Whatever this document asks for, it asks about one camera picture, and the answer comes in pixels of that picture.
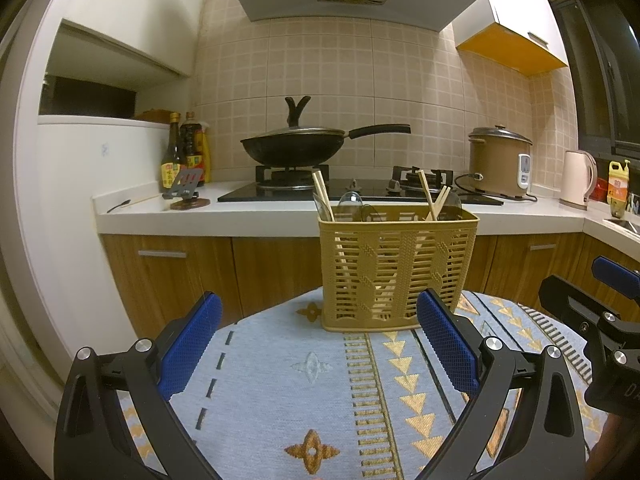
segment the blue gripper pad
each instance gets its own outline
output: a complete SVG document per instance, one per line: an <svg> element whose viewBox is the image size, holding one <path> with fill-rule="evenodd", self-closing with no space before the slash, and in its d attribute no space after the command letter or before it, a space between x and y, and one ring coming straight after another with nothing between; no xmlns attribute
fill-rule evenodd
<svg viewBox="0 0 640 480"><path fill-rule="evenodd" d="M598 256L591 264L593 277L609 285L630 300L640 298L640 276L604 256Z"/></svg>
<svg viewBox="0 0 640 480"><path fill-rule="evenodd" d="M418 296L417 317L453 387L473 397L480 388L476 355L426 290Z"/></svg>
<svg viewBox="0 0 640 480"><path fill-rule="evenodd" d="M220 298L215 294L207 294L200 308L164 354L158 383L164 400L168 402L173 394L184 391L221 318Z"/></svg>

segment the drawer handle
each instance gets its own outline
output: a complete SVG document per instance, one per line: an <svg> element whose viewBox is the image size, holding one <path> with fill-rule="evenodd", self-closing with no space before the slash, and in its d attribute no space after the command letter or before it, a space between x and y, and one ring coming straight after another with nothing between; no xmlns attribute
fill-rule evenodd
<svg viewBox="0 0 640 480"><path fill-rule="evenodd" d="M154 258L186 258L187 253L181 251L138 251L138 256L152 256Z"/></svg>
<svg viewBox="0 0 640 480"><path fill-rule="evenodd" d="M540 38L540 36L538 36L537 34L534 34L533 32L529 32L528 34L529 34L529 37L540 46L543 46L544 48L549 48L548 41L543 40L542 38Z"/></svg>
<svg viewBox="0 0 640 480"><path fill-rule="evenodd" d="M529 251L542 251L544 249L555 249L556 244L545 244L545 245L532 245L529 247Z"/></svg>

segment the rice cooker lid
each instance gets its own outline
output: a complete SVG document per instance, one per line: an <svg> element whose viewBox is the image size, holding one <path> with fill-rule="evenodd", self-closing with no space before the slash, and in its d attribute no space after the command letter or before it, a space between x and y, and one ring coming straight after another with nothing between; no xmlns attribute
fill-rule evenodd
<svg viewBox="0 0 640 480"><path fill-rule="evenodd" d="M511 132L504 126L500 126L500 124L496 124L493 128L488 126L474 128L474 130L469 134L469 139L477 139L479 137L501 137L503 139L521 140L533 146L533 142L527 139L527 137Z"/></svg>

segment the sink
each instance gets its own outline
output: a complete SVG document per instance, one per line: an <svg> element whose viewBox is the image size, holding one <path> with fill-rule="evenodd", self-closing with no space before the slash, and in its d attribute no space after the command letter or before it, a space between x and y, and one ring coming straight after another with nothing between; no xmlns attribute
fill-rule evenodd
<svg viewBox="0 0 640 480"><path fill-rule="evenodd" d="M626 229L631 234L635 234L636 236L640 236L640 226L636 224L632 224L629 220L621 220L619 218L605 218L605 222L611 222L623 229Z"/></svg>

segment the black wok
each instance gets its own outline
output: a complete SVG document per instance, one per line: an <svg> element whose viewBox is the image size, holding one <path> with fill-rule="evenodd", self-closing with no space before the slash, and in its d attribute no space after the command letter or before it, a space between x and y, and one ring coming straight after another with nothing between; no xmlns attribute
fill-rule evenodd
<svg viewBox="0 0 640 480"><path fill-rule="evenodd" d="M300 114L310 99L304 96L296 106L293 99L287 97L289 127L243 139L241 142L248 155L270 168L304 168L317 166L334 156L347 137L357 139L374 134L411 133L408 124L376 124L349 132L321 126L298 126Z"/></svg>

